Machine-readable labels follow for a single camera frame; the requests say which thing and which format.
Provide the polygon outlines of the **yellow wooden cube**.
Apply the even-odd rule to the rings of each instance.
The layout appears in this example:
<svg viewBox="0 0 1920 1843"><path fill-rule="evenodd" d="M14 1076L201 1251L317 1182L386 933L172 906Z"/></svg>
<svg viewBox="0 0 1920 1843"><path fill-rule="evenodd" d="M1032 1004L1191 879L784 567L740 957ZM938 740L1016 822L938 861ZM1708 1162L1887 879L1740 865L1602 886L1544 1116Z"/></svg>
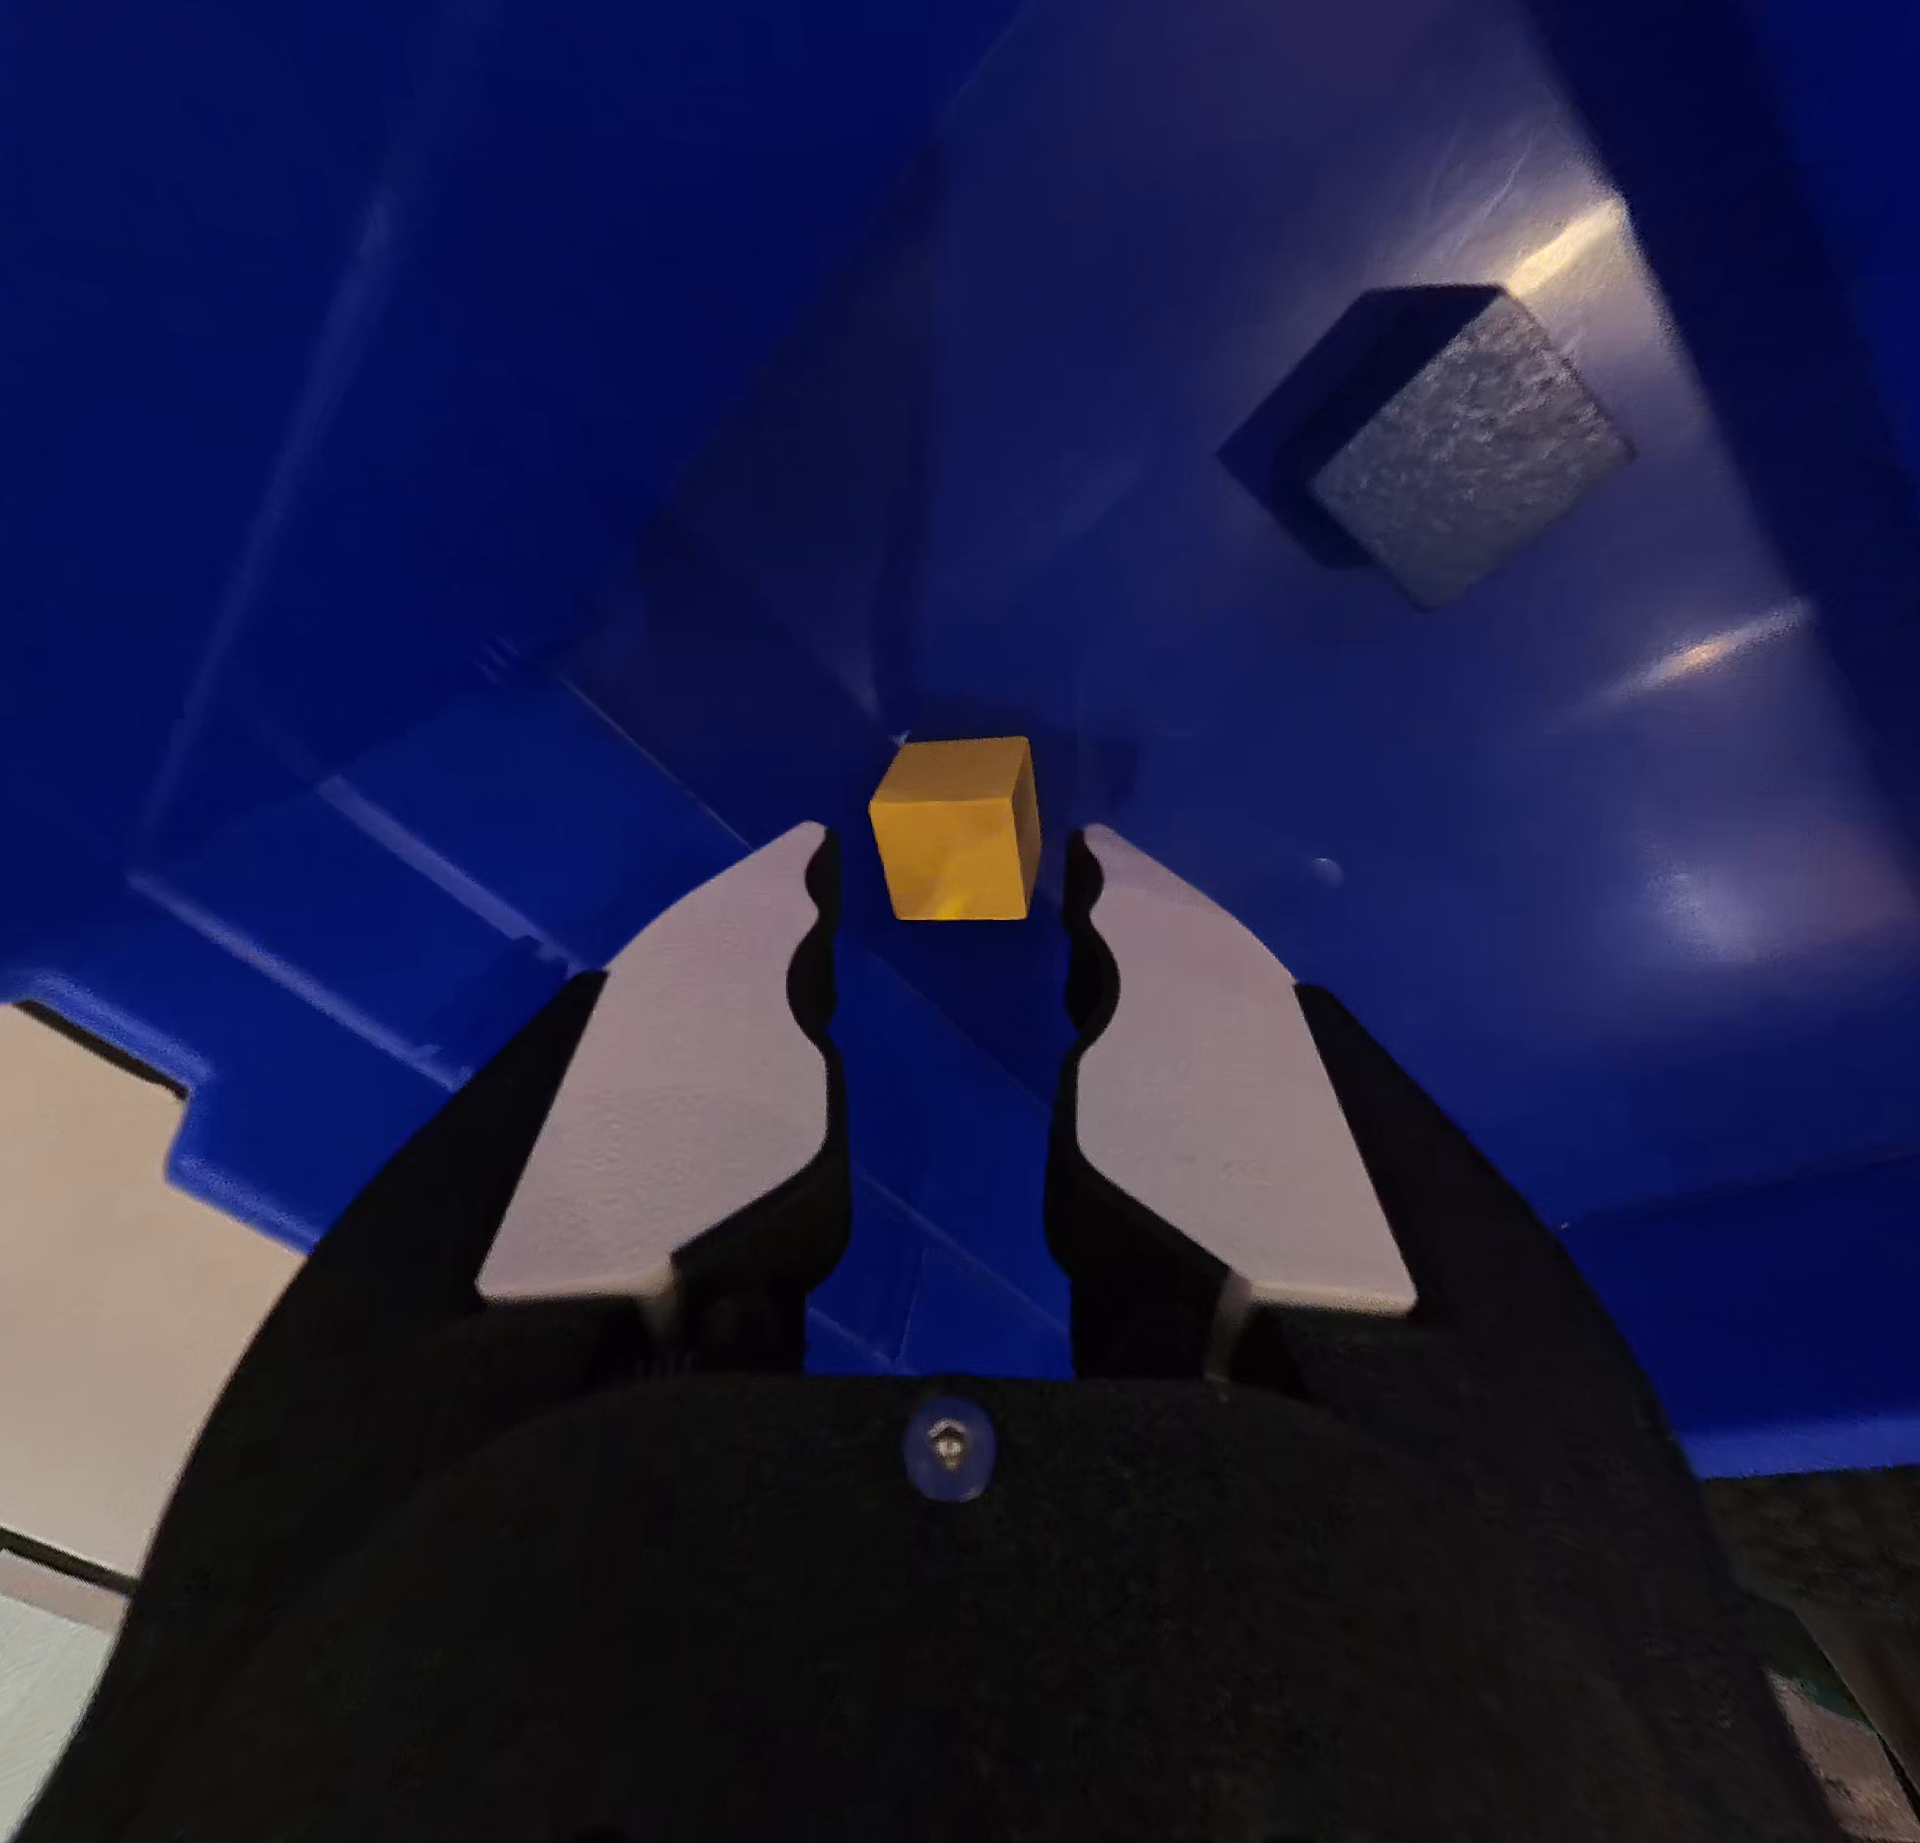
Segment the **yellow wooden cube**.
<svg viewBox="0 0 1920 1843"><path fill-rule="evenodd" d="M1028 918L1043 830L1026 738L906 741L868 814L897 920Z"/></svg>

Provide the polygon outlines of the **blue wooden cube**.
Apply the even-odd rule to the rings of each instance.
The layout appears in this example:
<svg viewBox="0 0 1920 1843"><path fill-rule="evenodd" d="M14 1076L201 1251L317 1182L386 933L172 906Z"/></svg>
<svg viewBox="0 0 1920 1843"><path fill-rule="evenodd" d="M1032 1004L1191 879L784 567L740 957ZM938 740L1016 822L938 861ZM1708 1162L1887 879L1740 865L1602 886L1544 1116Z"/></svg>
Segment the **blue wooden cube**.
<svg viewBox="0 0 1920 1843"><path fill-rule="evenodd" d="M1581 507L1635 444L1523 301L1456 282L1357 296L1218 457L1309 560L1433 611Z"/></svg>

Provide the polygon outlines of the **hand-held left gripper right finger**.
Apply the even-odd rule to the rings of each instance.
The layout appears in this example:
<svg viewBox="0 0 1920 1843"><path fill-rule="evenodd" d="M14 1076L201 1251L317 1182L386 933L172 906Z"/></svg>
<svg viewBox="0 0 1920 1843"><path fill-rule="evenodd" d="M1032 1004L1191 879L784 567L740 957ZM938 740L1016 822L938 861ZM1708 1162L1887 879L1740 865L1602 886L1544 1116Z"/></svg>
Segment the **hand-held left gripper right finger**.
<svg viewBox="0 0 1920 1843"><path fill-rule="evenodd" d="M1046 1240L1081 1296L1407 1319L1417 1291L1283 963L1106 825L1069 840Z"/></svg>

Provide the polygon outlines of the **blue plastic bin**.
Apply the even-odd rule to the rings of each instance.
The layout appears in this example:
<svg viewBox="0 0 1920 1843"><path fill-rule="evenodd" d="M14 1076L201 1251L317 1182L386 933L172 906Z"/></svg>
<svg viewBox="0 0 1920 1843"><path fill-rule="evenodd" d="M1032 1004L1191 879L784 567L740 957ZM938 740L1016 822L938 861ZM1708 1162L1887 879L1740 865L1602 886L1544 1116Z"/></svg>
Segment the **blue plastic bin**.
<svg viewBox="0 0 1920 1843"><path fill-rule="evenodd" d="M1460 601L1220 446L1501 285L1635 460ZM1028 918L897 920L1022 735ZM843 847L818 1374L1058 1376L1063 845L1337 993L1694 1469L1917 1464L1917 0L4 0L4 1004L314 1244Z"/></svg>

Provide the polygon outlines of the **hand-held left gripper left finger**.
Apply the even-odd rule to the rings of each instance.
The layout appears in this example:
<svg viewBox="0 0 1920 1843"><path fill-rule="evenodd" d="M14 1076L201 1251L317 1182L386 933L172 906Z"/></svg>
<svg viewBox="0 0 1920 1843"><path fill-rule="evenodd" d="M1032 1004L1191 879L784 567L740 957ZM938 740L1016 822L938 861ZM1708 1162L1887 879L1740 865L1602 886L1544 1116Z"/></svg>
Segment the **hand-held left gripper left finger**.
<svg viewBox="0 0 1920 1843"><path fill-rule="evenodd" d="M486 1301L698 1319L831 1276L852 1236L838 926L838 838L799 822L605 966L479 1271Z"/></svg>

